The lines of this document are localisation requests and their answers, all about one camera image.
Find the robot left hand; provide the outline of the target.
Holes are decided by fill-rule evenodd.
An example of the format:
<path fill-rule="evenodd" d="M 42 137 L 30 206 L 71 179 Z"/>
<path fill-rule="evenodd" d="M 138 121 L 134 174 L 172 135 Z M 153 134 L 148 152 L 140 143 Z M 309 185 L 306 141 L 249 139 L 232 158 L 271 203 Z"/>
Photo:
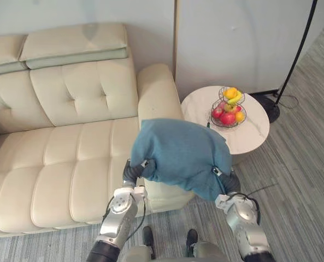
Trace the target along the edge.
<path fill-rule="evenodd" d="M 155 170 L 156 163 L 154 159 L 146 159 L 138 165 L 132 165 L 131 160 L 127 159 L 122 175 L 122 186 L 134 188 L 139 178 L 150 178 Z"/>

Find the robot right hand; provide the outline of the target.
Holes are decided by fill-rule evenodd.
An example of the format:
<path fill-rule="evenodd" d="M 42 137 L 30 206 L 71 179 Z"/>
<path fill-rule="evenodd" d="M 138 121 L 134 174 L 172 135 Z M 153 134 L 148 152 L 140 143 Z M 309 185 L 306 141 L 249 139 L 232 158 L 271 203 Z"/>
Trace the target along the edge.
<path fill-rule="evenodd" d="M 221 188 L 221 194 L 232 195 L 234 193 L 240 193 L 240 181 L 233 167 L 230 168 L 229 174 L 222 173 L 217 167 L 213 167 L 212 172 Z"/>

